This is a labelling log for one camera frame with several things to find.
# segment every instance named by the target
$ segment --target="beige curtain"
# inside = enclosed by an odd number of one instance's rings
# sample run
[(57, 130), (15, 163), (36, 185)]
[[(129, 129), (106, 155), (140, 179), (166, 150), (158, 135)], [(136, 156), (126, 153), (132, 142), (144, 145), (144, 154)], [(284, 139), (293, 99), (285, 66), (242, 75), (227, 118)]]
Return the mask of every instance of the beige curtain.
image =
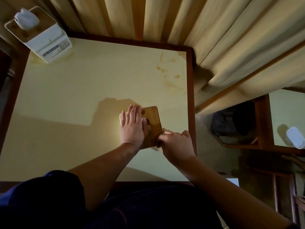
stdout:
[(305, 80), (305, 0), (0, 0), (3, 26), (41, 6), (65, 30), (194, 48), (195, 107), (217, 110)]

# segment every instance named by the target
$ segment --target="table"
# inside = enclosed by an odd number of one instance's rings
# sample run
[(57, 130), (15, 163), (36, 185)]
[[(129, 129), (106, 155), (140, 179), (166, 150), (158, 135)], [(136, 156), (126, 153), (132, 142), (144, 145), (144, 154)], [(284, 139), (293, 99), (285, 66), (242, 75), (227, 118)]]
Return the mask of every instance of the table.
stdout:
[[(119, 114), (129, 104), (157, 106), (162, 127), (188, 129), (196, 149), (191, 48), (69, 37), (73, 48), (50, 64), (32, 52), (20, 61), (0, 124), (3, 189), (116, 148)], [(187, 181), (153, 148), (141, 150), (117, 179), (164, 180)]]
[(292, 147), (285, 137), (287, 129), (292, 126), (305, 135), (304, 95), (298, 89), (284, 88), (254, 99), (257, 143), (223, 146), (305, 156), (304, 149)]

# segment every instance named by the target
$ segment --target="hand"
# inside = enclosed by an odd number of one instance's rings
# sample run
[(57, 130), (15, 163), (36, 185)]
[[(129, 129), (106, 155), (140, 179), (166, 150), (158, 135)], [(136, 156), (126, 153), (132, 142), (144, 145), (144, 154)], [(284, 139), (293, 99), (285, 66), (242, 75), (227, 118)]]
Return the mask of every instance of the hand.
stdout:
[(128, 143), (138, 152), (143, 144), (144, 136), (148, 133), (146, 119), (141, 116), (141, 106), (132, 104), (128, 108), (127, 116), (122, 112), (121, 144)]
[(162, 142), (164, 156), (175, 166), (190, 158), (196, 158), (192, 139), (186, 130), (182, 134), (166, 130), (159, 136), (158, 141)]

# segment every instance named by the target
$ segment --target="left hand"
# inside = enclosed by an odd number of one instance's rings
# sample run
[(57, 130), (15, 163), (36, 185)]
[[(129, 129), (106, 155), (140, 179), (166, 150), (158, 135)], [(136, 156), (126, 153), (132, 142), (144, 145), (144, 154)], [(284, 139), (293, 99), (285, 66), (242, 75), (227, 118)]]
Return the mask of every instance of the left hand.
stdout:
[(138, 152), (143, 144), (144, 137), (148, 133), (146, 119), (142, 119), (141, 106), (132, 104), (128, 108), (127, 116), (122, 112), (121, 144), (131, 144)]

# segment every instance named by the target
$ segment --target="white plastic lid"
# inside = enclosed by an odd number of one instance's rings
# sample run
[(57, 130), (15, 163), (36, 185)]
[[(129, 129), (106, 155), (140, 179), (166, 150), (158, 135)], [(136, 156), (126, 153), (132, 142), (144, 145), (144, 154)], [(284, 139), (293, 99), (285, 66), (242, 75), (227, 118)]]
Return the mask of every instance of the white plastic lid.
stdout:
[(296, 127), (291, 127), (286, 132), (287, 137), (297, 149), (305, 148), (305, 138)]

